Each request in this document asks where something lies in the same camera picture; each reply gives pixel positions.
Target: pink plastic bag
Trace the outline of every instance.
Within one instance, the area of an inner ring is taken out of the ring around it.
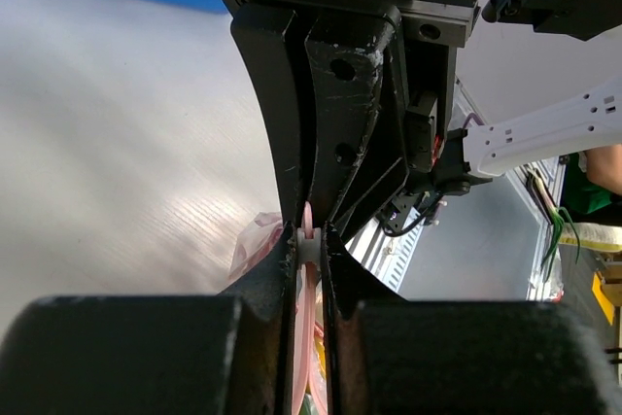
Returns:
[[[313,237],[312,225],[311,210],[307,207],[303,217],[303,238]],[[280,214],[258,214],[237,237],[229,269],[229,283],[238,280],[264,259],[282,233],[283,222]],[[296,301],[292,413],[299,413],[308,385],[318,413],[325,415],[328,413],[327,383],[322,377],[320,359],[313,344],[316,329],[322,331],[321,325],[315,321],[316,265],[310,262],[301,264],[299,272],[298,280],[302,287]]]

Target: cable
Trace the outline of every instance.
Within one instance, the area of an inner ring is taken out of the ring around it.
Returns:
[[[419,225],[423,221],[423,219],[425,219],[434,209],[436,209],[436,206],[438,206],[438,203],[440,202],[443,196],[444,196],[444,193],[440,192],[436,196],[434,201],[428,207],[424,208],[424,210],[419,214],[419,216],[417,216],[417,219],[415,219],[412,223],[410,223],[407,227],[403,228],[402,230],[395,231],[395,230],[392,230],[388,225],[384,224],[382,227],[384,234],[387,235],[388,237],[396,238],[396,237],[401,237],[402,235],[406,235],[407,233],[410,233],[417,225]]]

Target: hole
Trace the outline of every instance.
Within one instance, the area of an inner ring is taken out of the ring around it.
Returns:
[[[337,163],[350,167],[357,160],[357,152],[346,143],[339,143],[334,150],[334,158]]]
[[[341,58],[336,58],[330,63],[330,70],[339,80],[351,82],[357,72],[354,67]]]
[[[422,24],[419,28],[419,33],[424,38],[432,39],[433,41],[436,41],[438,38],[440,38],[440,29],[438,29],[433,24]]]

